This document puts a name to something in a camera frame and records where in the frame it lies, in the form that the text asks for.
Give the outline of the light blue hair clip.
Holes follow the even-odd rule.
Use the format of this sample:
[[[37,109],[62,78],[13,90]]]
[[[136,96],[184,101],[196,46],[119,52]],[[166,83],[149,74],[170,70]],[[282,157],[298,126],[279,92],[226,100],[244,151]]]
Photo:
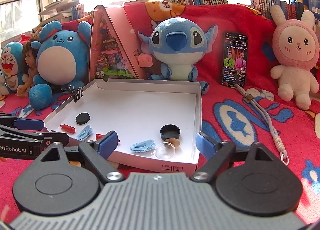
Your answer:
[[[90,125],[87,125],[77,136],[75,139],[83,141],[87,139],[93,132],[93,129]]]
[[[153,150],[155,148],[155,143],[153,140],[146,140],[144,142],[135,143],[130,146],[130,150],[132,152],[148,152],[150,150]]]

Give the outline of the brown acorn nut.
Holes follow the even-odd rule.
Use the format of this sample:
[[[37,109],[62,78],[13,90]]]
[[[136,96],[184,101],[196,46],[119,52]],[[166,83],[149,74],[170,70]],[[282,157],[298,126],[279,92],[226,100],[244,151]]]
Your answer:
[[[174,145],[176,149],[180,147],[180,141],[176,138],[168,138],[165,140],[165,142]]]

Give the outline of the black round puck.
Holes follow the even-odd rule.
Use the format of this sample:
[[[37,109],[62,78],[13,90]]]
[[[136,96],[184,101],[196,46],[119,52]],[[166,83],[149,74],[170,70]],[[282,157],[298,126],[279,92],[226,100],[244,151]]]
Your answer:
[[[78,125],[84,125],[90,121],[90,115],[87,112],[82,112],[78,114],[75,118],[75,122]]]

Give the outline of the red crayon cap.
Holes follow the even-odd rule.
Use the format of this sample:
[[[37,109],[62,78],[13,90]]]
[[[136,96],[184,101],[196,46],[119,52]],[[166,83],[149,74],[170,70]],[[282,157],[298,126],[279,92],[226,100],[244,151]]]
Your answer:
[[[61,124],[60,127],[63,131],[71,133],[71,134],[75,134],[75,132],[76,132],[76,129],[74,127],[67,125],[67,124]]]

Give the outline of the clear plastic dome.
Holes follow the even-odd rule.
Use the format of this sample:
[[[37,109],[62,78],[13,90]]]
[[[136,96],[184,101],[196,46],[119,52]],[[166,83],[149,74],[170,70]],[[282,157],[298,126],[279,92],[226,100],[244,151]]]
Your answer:
[[[158,144],[150,157],[159,160],[170,160],[174,157],[176,148],[172,143],[163,142]]]

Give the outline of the black round lid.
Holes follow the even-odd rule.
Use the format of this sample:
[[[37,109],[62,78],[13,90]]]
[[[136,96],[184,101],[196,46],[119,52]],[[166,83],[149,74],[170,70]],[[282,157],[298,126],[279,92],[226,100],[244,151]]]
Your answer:
[[[160,135],[163,140],[170,138],[179,139],[180,138],[180,128],[174,124],[167,124],[161,127]]]

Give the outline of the pink red cartoon blanket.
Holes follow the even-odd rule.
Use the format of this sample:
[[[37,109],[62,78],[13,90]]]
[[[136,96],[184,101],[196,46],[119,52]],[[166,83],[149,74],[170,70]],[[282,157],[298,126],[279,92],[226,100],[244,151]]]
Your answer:
[[[121,8],[125,11],[135,31],[145,35],[152,33],[151,19],[145,3],[134,3]],[[261,51],[266,42],[272,44],[276,28],[273,21],[265,19],[252,8],[239,4],[216,6],[186,6],[181,17],[190,19],[206,29],[217,24],[219,34],[213,51],[196,64],[199,80],[210,83],[209,91],[202,97],[202,131],[215,140],[231,140],[239,145],[259,141],[278,154],[268,126],[259,112],[254,110],[235,89],[221,84],[223,65],[223,38],[226,32],[237,32],[248,36],[247,78],[245,90],[268,112],[272,124],[278,130],[289,154],[289,168],[300,178],[304,193],[297,214],[307,223],[319,219],[319,101],[312,100],[306,112],[295,103],[278,97],[278,85],[270,76],[277,65]],[[44,119],[69,94],[53,96],[50,106],[41,111],[31,111],[27,98],[10,95],[1,103],[2,113],[26,114],[30,119]],[[16,178],[31,164],[31,160],[8,159],[1,162],[1,220],[12,221],[19,210],[12,196],[12,185]]]

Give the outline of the white cardboard box tray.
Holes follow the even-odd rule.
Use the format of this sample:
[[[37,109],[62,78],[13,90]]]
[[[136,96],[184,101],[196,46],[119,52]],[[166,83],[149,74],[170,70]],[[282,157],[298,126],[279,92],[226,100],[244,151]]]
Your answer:
[[[87,84],[76,103],[68,98],[44,119],[46,129],[61,131],[67,124],[80,132],[83,126],[75,122],[78,114],[90,115],[88,124],[93,129],[91,139],[97,134],[116,131],[119,144],[110,155],[112,162],[135,168],[160,172],[180,172],[191,175],[199,162],[195,137],[201,130],[201,88],[197,82],[96,79]],[[164,125],[180,128],[180,147],[170,160],[151,158],[154,151],[132,152],[130,146],[153,140],[157,146],[165,142],[160,135]]]

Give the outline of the small black binder clip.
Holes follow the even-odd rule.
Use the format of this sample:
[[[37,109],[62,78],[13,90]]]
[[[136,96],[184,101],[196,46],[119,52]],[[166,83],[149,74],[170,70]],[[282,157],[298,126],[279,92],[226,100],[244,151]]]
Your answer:
[[[79,87],[77,89],[75,89],[75,87],[73,85],[69,86],[69,90],[72,92],[72,98],[74,100],[74,102],[76,103],[78,100],[81,99],[82,97],[82,87]]]

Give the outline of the Doraemon plush toy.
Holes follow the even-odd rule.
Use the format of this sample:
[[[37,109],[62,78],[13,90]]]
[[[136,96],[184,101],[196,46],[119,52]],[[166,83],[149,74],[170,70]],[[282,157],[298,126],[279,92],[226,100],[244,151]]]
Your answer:
[[[22,54],[23,44],[10,42],[1,53],[1,97],[16,93],[28,80],[27,67]]]

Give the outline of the blue round mouse plush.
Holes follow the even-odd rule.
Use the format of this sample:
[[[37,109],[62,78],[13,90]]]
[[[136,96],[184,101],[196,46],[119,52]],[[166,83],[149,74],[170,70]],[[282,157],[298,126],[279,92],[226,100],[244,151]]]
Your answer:
[[[84,87],[88,76],[91,28],[83,21],[78,23],[76,31],[64,30],[60,22],[52,21],[41,29],[39,40],[31,43],[31,47],[38,50],[38,74],[29,91],[29,103],[33,109],[47,108],[54,88],[75,93]]]

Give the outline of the pink triangular toy house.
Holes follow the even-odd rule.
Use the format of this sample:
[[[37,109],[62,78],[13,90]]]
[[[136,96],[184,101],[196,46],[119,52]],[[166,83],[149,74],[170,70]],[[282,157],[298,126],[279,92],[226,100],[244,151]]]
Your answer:
[[[103,77],[146,79],[152,56],[141,51],[124,8],[95,7],[92,15],[89,81]]]

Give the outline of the smartphone with lit screen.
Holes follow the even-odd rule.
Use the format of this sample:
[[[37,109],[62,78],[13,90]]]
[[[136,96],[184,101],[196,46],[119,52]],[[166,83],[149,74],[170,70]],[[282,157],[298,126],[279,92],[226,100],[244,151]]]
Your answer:
[[[222,84],[227,87],[243,87],[247,72],[248,37],[226,32],[223,41]]]

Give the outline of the blue Stitch plush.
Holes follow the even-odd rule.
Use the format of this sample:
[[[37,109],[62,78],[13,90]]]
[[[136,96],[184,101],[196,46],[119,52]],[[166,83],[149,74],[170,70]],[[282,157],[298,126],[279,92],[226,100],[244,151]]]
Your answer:
[[[150,80],[197,82],[195,66],[213,49],[219,28],[213,25],[204,32],[200,26],[182,17],[166,19],[159,23],[150,36],[138,32],[148,45],[148,52],[161,62],[160,74],[149,74]]]

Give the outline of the pink bunny plush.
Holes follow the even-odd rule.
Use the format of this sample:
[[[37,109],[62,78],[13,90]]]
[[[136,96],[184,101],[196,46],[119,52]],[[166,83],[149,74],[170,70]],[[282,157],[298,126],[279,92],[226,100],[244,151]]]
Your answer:
[[[300,20],[287,20],[278,5],[271,6],[270,13],[277,25],[272,48],[279,65],[271,69],[271,77],[278,81],[278,96],[284,101],[295,99],[298,108],[308,110],[309,94],[319,91],[319,83],[310,72],[319,58],[314,14],[306,10]]]

